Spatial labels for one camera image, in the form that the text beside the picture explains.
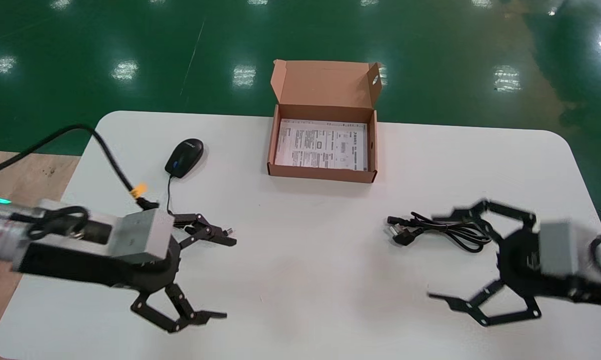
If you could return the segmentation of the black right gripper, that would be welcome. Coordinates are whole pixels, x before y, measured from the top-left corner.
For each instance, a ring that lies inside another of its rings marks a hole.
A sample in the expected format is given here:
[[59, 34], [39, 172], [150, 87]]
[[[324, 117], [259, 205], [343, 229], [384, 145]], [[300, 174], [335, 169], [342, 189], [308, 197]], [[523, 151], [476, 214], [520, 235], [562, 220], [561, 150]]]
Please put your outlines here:
[[[483, 219], [483, 214], [491, 212], [522, 223], [522, 228], [506, 237], [494, 230]], [[533, 321], [542, 317], [534, 297], [567, 297], [567, 281], [541, 272], [539, 254], [539, 234], [533, 232], [536, 215], [533, 212], [518, 209], [505, 203], [480, 200], [472, 207], [455, 207], [449, 215], [434, 216], [438, 223], [474, 223], [491, 241], [497, 243], [497, 268], [500, 280], [493, 280], [477, 292], [471, 299], [429, 292], [431, 299], [447, 303], [452, 312], [465, 313], [483, 327]], [[494, 297], [505, 286], [512, 289], [526, 304], [526, 309], [494, 316], [486, 315], [481, 306]]]

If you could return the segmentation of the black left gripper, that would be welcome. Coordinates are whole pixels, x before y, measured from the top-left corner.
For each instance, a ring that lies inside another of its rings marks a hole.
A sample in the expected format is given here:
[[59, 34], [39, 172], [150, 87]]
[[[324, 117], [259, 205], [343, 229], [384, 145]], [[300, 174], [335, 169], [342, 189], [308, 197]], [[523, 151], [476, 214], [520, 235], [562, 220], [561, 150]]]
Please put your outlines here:
[[[130, 310], [167, 333], [177, 333], [188, 326], [204, 326], [212, 319], [226, 319], [225, 312], [194, 310], [179, 285], [174, 283], [179, 271], [181, 249], [197, 241], [236, 246], [230, 228], [212, 225], [200, 213], [173, 214], [174, 228], [187, 235], [177, 243], [168, 244], [166, 258], [131, 264], [109, 256], [99, 256], [46, 244], [31, 244], [17, 267], [17, 272], [60, 280], [99, 284], [106, 287], [132, 289], [140, 292]], [[179, 314], [172, 319], [147, 303], [150, 294], [164, 288], [165, 294]]]

